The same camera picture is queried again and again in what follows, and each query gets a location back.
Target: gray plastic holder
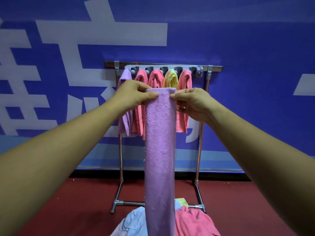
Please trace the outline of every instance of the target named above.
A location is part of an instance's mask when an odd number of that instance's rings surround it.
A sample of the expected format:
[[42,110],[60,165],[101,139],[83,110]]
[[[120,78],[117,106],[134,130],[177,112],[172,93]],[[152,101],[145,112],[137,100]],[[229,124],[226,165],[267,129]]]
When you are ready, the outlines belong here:
[[151,72],[155,69],[159,69],[163,75],[170,69],[173,69],[178,77],[185,69],[190,70],[192,77],[202,77],[203,73],[203,67],[200,65],[126,65],[125,69],[130,70],[133,79],[140,69],[145,70],[148,76],[150,76]]

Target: towel rack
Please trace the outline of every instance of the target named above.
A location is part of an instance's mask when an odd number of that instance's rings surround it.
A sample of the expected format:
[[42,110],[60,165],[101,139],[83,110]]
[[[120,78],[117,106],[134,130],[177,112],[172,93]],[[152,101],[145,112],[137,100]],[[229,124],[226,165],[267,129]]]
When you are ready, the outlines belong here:
[[[167,70],[173,68],[177,74],[179,75],[184,69],[189,69],[191,71],[192,76],[202,77],[203,71],[207,71],[207,75],[205,78],[205,90],[209,91],[209,82],[212,72],[222,72],[222,66],[213,66],[213,65],[188,65],[188,64],[160,64],[160,63],[137,63],[137,62],[119,62],[119,61],[105,61],[105,67],[115,68],[116,73],[116,84],[118,84],[120,78],[120,68],[121,69],[129,69],[132,75],[136,75],[139,69],[144,69],[149,75],[154,69],[160,68],[163,74],[167,72]],[[189,208],[201,209],[206,213],[206,208],[203,204],[202,197],[198,187],[198,179],[199,179],[199,168],[200,168],[200,159],[201,159],[201,151],[202,151],[202,142],[203,142],[203,129],[204,123],[201,123],[200,127],[200,135],[199,135],[199,147],[198,147],[198,160],[197,160],[197,168],[196,168],[196,176],[193,182],[197,194],[197,198],[199,201],[198,205],[188,205]],[[113,202],[111,213],[115,213],[116,206],[145,206],[144,202],[135,202],[135,201],[125,201],[118,200],[118,196],[123,186],[124,176],[123,176],[123,151],[122,151],[122,136],[118,135],[118,146],[119,146],[119,170],[120,170],[120,184],[117,190],[116,197]]]

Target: pile of towels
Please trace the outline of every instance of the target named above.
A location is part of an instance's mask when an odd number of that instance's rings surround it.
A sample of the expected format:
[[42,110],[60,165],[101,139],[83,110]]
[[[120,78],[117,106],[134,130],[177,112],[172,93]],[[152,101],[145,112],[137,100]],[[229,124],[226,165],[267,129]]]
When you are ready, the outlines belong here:
[[[175,199],[175,236],[220,236],[207,214],[187,207],[185,199]],[[110,236],[148,236],[144,207],[132,210]]]
[[[121,75],[118,86],[119,88],[126,80],[132,79],[131,72],[128,69],[125,69]],[[176,88],[177,90],[191,88],[191,72],[190,70],[184,70],[180,74],[179,78],[177,77],[176,72],[173,69],[170,69],[163,76],[162,72],[159,69],[155,69],[151,72],[148,79],[148,75],[145,70],[140,69],[135,78],[136,81],[140,81],[148,84],[152,88]],[[126,133],[128,136],[142,136],[145,140],[145,107],[139,105],[136,109],[128,111],[120,120],[118,124],[119,134]],[[177,113],[176,116],[176,132],[187,133],[188,127],[188,115],[183,113]]]

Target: forearm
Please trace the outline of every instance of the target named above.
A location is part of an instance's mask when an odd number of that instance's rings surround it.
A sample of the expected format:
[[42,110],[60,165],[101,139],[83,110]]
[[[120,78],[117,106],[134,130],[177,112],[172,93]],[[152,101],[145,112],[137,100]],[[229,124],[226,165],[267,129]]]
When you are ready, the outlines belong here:
[[313,235],[315,160],[220,104],[209,111],[208,124],[285,222]]
[[50,199],[119,114],[109,101],[0,156],[1,235],[13,235]]

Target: red floor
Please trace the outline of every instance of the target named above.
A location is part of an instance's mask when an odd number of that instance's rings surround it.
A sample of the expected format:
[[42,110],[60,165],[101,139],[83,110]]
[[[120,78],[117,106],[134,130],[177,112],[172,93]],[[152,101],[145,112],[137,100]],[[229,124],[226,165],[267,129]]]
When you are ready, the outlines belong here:
[[[135,207],[110,214],[119,180],[68,179],[18,236],[108,236]],[[222,236],[295,235],[251,182],[199,181],[199,189]],[[144,181],[126,180],[119,199],[143,201]],[[175,198],[197,204],[191,181],[175,181]]]

